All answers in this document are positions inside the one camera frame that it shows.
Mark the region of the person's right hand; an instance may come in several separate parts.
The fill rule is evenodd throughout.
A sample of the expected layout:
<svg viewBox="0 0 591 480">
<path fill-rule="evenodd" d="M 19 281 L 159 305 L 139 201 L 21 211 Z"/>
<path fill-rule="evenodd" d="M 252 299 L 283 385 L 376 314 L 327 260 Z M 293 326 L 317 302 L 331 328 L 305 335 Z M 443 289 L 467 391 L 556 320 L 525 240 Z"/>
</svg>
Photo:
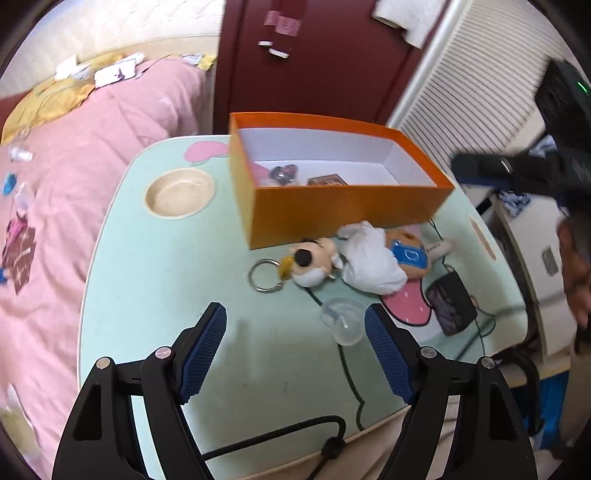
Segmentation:
<svg viewBox="0 0 591 480">
<path fill-rule="evenodd" d="M 567 304 L 577 324 L 586 329 L 590 314 L 590 264 L 579 254 L 567 220 L 557 229 Z"/>
</svg>

